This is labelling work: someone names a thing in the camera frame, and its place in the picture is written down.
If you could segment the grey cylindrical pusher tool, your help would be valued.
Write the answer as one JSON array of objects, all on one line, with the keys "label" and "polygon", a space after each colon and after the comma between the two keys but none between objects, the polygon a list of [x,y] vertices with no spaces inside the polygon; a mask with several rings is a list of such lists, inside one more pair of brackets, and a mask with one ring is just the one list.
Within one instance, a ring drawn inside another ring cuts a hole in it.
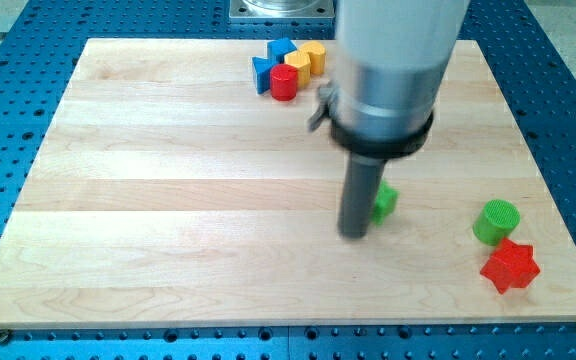
[{"label": "grey cylindrical pusher tool", "polygon": [[347,162],[337,228],[344,238],[366,235],[386,161],[351,153]]}]

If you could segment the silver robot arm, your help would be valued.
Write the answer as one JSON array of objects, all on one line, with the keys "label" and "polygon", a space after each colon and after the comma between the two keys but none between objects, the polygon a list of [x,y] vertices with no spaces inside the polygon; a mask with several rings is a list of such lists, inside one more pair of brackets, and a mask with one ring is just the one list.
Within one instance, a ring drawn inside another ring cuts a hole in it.
[{"label": "silver robot arm", "polygon": [[366,235],[388,161],[417,152],[434,122],[433,108],[467,0],[345,0],[337,4],[337,53],[330,81],[308,121],[330,123],[348,153],[337,220],[341,236]]}]

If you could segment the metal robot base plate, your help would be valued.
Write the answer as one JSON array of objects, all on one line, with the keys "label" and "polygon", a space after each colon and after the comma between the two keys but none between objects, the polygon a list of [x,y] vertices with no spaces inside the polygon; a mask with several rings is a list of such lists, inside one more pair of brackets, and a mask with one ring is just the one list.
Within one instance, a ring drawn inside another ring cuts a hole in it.
[{"label": "metal robot base plate", "polygon": [[229,18],[237,20],[334,18],[333,0],[230,0]]}]

